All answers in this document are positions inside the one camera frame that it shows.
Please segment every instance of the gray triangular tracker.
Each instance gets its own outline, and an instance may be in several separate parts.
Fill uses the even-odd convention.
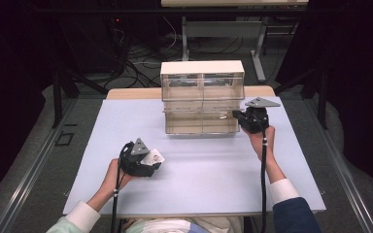
[[[266,100],[260,97],[256,97],[255,99],[247,102],[246,106],[254,107],[254,108],[266,108],[266,107],[280,107],[280,104],[272,102],[270,100]]]
[[[134,148],[132,149],[132,155],[145,154],[150,152],[150,150],[145,146],[144,142],[138,138],[135,142]]]

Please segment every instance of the wrist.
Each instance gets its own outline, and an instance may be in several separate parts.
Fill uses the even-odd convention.
[[[265,167],[270,167],[270,166],[278,166],[277,160],[275,160],[274,156],[266,156],[265,159]]]
[[[99,189],[95,195],[90,198],[87,204],[96,212],[99,212],[102,207],[108,202],[108,200],[112,197],[113,191],[107,192],[105,190]]]
[[[269,158],[266,160],[265,171],[268,175],[269,182],[274,183],[279,180],[285,179],[286,175],[281,170],[275,158]]]

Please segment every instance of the controller cable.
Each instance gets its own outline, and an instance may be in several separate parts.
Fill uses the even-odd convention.
[[[123,176],[119,179],[119,175],[120,175],[120,162],[121,162],[121,158],[122,158],[123,153],[127,149],[129,149],[130,145],[131,145],[131,143],[125,144],[125,146],[122,148],[122,150],[120,151],[120,154],[119,154],[118,173],[117,173],[117,184],[116,184],[116,187],[114,189],[114,204],[113,204],[113,208],[112,208],[111,233],[115,233],[116,232],[115,229],[116,229],[116,226],[117,226],[116,225],[116,221],[117,221],[117,204],[118,204],[119,187],[120,187],[120,184],[122,183],[123,178],[126,175],[126,173],[124,173]],[[117,232],[121,232],[121,226],[122,226],[122,220],[120,219],[119,220],[119,228],[118,228]]]
[[[262,228],[261,232],[265,232],[266,228],[266,188],[265,188],[265,163],[266,163],[266,147],[268,141],[265,134],[265,129],[260,125],[262,129],[262,157],[261,157],[261,189],[262,189]]]

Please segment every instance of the black backdrop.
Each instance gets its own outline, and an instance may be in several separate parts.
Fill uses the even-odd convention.
[[[0,182],[42,111],[51,75],[20,5],[0,1]]]
[[[289,83],[324,64],[327,98],[344,127],[344,154],[373,177],[373,0],[310,0],[308,7],[341,13],[301,20],[277,82]],[[302,82],[307,91],[317,88],[317,77]]]

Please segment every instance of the white cloth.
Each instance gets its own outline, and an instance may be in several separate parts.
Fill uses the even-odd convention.
[[[271,201],[275,205],[285,200],[299,197],[298,191],[289,179],[279,180],[269,185]]]
[[[203,230],[193,227],[195,224]],[[161,232],[211,232],[241,233],[244,219],[241,216],[186,217],[138,219],[125,233],[161,233]]]
[[[70,222],[84,232],[89,232],[96,221],[101,217],[87,203],[80,201],[77,206],[66,216]]]

